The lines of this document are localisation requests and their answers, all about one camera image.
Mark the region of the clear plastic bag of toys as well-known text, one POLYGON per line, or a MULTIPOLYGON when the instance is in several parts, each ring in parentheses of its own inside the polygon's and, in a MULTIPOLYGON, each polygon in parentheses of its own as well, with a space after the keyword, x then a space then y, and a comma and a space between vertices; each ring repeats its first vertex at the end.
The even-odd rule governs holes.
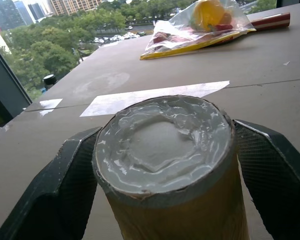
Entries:
POLYGON ((154 53, 255 29, 236 0, 197 0, 170 20, 156 22, 144 53, 154 53))

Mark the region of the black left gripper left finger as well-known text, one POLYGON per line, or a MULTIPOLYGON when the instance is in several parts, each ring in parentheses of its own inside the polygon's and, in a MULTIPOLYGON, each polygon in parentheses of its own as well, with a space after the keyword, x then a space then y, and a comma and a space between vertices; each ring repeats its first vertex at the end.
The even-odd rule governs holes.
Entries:
POLYGON ((92 159, 100 127, 68 138, 0 227, 0 240, 82 240, 97 189, 92 159))

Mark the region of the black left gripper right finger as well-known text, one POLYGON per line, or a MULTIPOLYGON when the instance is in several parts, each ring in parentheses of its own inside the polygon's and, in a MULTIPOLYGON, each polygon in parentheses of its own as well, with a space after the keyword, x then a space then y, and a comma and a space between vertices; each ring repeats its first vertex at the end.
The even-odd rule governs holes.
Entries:
POLYGON ((300 240, 300 153, 281 133, 233 120, 243 180, 274 240, 300 240))

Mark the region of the long white tape strip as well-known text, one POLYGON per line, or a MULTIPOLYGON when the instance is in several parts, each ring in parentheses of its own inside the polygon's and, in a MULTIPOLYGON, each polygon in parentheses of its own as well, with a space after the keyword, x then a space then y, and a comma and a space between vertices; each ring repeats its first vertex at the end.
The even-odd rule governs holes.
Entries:
POLYGON ((83 111, 81 117, 93 117, 115 114, 136 103, 164 96, 192 96, 202 98, 215 93, 230 84, 228 80, 123 92, 97 96, 91 104, 83 111))

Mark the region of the black round cap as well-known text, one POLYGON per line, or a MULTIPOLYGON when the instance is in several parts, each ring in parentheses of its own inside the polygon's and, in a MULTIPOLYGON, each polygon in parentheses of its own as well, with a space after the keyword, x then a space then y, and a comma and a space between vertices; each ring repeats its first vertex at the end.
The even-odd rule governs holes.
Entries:
POLYGON ((56 76, 54 74, 46 75, 43 78, 44 88, 48 91, 58 82, 56 76))

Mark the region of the yellow can with foil lid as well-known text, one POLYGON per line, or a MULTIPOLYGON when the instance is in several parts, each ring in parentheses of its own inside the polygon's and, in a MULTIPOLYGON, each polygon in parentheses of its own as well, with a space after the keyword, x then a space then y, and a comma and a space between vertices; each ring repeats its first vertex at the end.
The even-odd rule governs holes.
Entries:
POLYGON ((92 165, 123 240, 251 240, 237 150, 225 111, 161 96, 117 112, 92 165))

